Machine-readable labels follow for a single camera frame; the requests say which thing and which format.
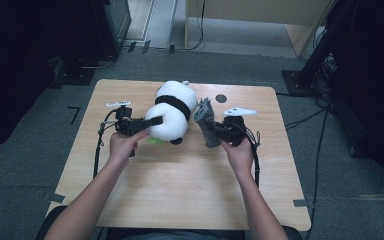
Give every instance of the panda plush toy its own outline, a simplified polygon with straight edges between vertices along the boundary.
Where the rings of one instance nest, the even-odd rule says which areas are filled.
[[[163,117],[163,123],[149,127],[149,136],[180,144],[188,128],[191,113],[197,108],[195,91],[189,82],[167,81],[155,95],[155,105],[145,114],[145,119]]]

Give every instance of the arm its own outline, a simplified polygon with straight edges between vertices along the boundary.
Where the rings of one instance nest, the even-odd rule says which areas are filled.
[[[126,138],[114,133],[110,140],[110,157],[92,182],[58,216],[45,239],[88,239],[95,228],[105,203],[117,180],[129,163],[132,149],[137,149],[141,138],[148,132],[141,131]]]
[[[244,139],[237,147],[224,141],[221,144],[241,187],[252,239],[288,239],[252,178],[253,156],[249,141]]]

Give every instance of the hand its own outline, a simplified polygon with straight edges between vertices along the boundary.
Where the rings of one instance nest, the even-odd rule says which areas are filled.
[[[138,141],[148,135],[148,129],[137,132],[127,137],[119,132],[113,133],[110,139],[110,157],[108,163],[115,164],[118,168],[124,169],[129,163],[129,155],[132,150],[138,148]]]
[[[251,175],[251,167],[253,162],[253,155],[251,144],[247,138],[244,138],[238,146],[232,146],[228,142],[221,141],[221,145],[227,152],[227,158],[230,166],[235,172],[236,178],[249,177]]]

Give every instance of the panda ear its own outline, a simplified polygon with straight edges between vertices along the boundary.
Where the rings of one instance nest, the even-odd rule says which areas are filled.
[[[175,139],[175,140],[171,140],[171,144],[173,145],[178,145],[178,144],[181,144],[183,141],[183,138],[178,138],[178,139]]]

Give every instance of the gray carpet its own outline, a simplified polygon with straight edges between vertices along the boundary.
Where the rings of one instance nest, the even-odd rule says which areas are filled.
[[[99,79],[271,86],[286,93],[281,70],[300,70],[304,60],[232,54],[123,50],[96,71],[90,86],[47,89],[11,137],[0,145],[0,239],[32,239],[45,217],[84,111]],[[285,123],[320,108],[313,98],[278,96]],[[81,107],[74,123],[74,109]],[[304,195],[311,199],[323,114],[288,131]],[[371,159],[349,156],[341,123],[329,113],[320,154],[319,191],[310,239],[384,239],[384,170]]]

